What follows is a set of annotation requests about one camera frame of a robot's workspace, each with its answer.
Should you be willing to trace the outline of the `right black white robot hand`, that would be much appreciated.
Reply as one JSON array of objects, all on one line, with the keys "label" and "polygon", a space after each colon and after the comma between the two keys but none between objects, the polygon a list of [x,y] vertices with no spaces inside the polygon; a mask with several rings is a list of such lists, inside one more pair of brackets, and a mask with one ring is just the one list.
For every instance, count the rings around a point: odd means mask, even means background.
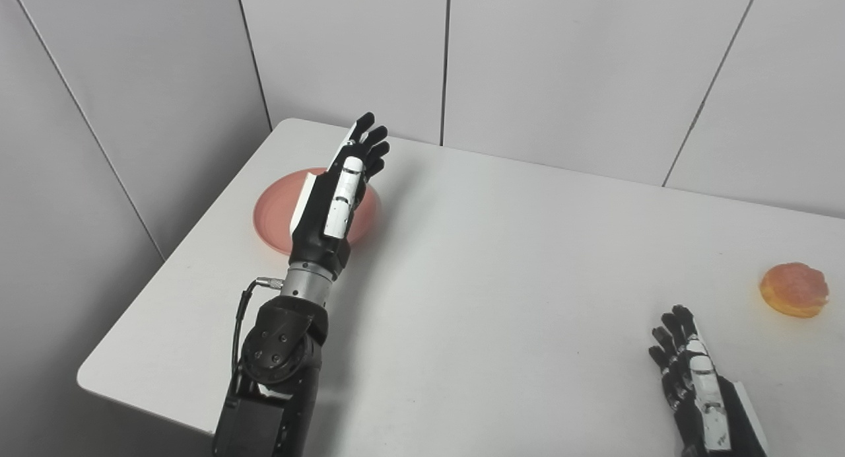
[{"label": "right black white robot hand", "polygon": [[676,304],[652,328],[648,350],[678,427],[682,456],[767,456],[768,442],[741,382],[722,376],[694,315]]}]

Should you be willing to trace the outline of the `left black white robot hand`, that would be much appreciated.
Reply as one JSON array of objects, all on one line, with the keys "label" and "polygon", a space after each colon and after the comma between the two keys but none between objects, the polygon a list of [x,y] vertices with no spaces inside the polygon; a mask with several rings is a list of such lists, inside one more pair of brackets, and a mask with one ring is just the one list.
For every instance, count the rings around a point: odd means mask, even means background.
[{"label": "left black white robot hand", "polygon": [[338,279],[347,266],[347,238],[369,181],[384,169],[389,153],[386,126],[365,113],[351,126],[329,168],[304,184],[292,230],[290,263],[319,265]]}]

